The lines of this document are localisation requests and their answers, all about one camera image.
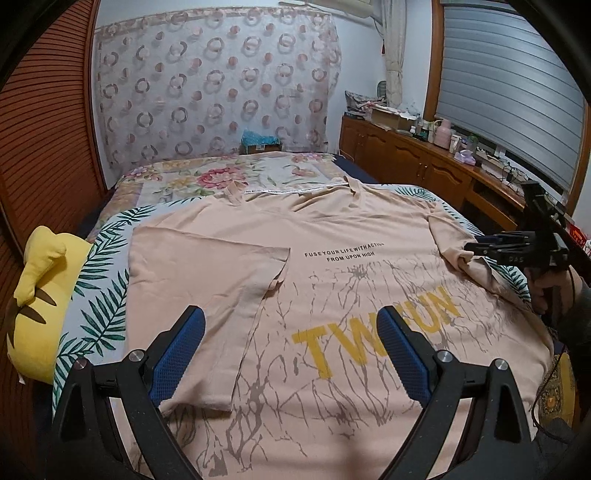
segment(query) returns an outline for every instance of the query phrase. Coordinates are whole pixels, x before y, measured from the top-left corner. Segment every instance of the green leaf pattern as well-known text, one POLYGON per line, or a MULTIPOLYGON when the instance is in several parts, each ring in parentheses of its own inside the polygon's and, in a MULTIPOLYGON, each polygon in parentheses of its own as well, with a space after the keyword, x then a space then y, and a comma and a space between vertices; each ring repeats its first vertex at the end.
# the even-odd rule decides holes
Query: green leaf pattern
MULTIPOLYGON (((446 212, 468 232, 482 234, 459 212, 428 190, 412 185, 384 185, 382 188, 430 202, 441 202, 446 212)), ((70 368, 78 357, 85 356, 93 364, 102 364, 119 361, 125 353, 128 251, 133 228, 143 220, 183 208, 194 200, 187 198, 136 207, 115 215, 101 229, 80 272, 64 319, 54 375, 54 411, 70 368)), ((501 267, 495 261, 485 259, 523 300, 530 299, 527 281, 518 269, 501 267)))

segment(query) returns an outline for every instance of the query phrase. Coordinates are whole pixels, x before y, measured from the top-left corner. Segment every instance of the human hand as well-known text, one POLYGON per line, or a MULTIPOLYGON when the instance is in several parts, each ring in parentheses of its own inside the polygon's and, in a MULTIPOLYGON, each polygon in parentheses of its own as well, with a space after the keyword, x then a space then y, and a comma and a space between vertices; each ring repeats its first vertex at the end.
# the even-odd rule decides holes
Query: human hand
POLYGON ((564 271, 547 271, 541 277, 533 280, 533 272, 531 269, 524 270, 527 277, 527 284, 530 288, 531 305, 534 311, 540 315, 546 313, 548 310, 548 302, 544 298, 544 289, 558 287, 560 288, 560 298, 562 300, 562 315, 565 315, 573 307, 573 299, 577 299, 581 290, 583 289, 583 280, 579 274, 575 272, 573 267, 569 267, 573 274, 571 280, 570 274, 567 270, 564 271))

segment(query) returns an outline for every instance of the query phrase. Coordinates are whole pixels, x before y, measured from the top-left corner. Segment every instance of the blue gripper pad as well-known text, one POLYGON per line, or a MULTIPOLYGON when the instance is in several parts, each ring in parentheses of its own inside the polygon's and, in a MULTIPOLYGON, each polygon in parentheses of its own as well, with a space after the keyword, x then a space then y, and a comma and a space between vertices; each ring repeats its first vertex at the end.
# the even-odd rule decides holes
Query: blue gripper pad
POLYGON ((205 314, 195 309, 154 367, 150 400, 158 407, 173 396, 189 362, 205 335, 205 314))
POLYGON ((407 395, 425 408, 431 400, 427 368, 386 308, 378 312, 377 328, 407 395))

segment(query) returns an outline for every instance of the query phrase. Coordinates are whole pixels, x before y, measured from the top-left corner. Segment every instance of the t-shirt sleeve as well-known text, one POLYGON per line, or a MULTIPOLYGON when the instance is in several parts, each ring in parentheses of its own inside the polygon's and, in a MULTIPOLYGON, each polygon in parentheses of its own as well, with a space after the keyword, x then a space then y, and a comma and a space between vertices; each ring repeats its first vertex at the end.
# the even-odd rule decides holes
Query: t-shirt sleeve
POLYGON ((189 305, 206 330, 171 399, 230 411, 232 394, 262 299, 283 278, 288 248, 262 247, 167 228, 140 226, 129 250, 127 348, 145 349, 189 305))
POLYGON ((552 338, 541 319, 531 311, 529 305, 521 300, 506 280, 494 271, 482 257, 464 249, 468 242, 475 242, 473 235, 464 230, 444 209, 443 205, 433 205, 428 215, 429 228, 437 244, 439 253, 459 271, 466 273, 472 280, 489 292, 502 297, 519 308, 535 333, 554 351, 552 338))

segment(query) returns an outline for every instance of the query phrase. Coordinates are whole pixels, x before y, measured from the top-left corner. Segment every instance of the patterned wall covering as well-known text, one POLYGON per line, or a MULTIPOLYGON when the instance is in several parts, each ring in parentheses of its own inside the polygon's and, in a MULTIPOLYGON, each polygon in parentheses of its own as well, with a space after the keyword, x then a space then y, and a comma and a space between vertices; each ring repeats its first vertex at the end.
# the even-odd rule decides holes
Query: patterned wall covering
POLYGON ((96 111, 116 174, 163 159, 235 151, 242 132, 289 151, 325 151, 340 71, 330 14, 309 8, 207 8, 97 32, 96 111))

